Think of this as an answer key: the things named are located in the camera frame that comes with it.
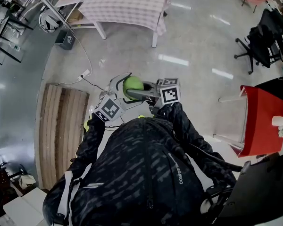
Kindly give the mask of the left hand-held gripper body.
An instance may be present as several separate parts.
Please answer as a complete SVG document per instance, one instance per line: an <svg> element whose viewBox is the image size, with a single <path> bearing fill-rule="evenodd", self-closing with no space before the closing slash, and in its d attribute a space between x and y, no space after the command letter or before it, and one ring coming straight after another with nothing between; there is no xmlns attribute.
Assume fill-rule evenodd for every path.
<svg viewBox="0 0 283 226"><path fill-rule="evenodd" d="M118 93L110 91L110 83L104 91L100 93L99 101L94 108L93 113L103 122L115 121L125 113L126 108L122 103L123 94L120 89L121 83L118 85Z"/></svg>

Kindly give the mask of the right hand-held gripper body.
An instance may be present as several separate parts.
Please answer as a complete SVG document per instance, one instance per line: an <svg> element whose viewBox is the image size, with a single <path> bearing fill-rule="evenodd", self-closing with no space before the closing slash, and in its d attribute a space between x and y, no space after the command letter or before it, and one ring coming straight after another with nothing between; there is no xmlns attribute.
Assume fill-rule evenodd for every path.
<svg viewBox="0 0 283 226"><path fill-rule="evenodd" d="M180 102L180 80L178 78L158 79L152 92L149 109L152 114L157 114L163 106Z"/></svg>

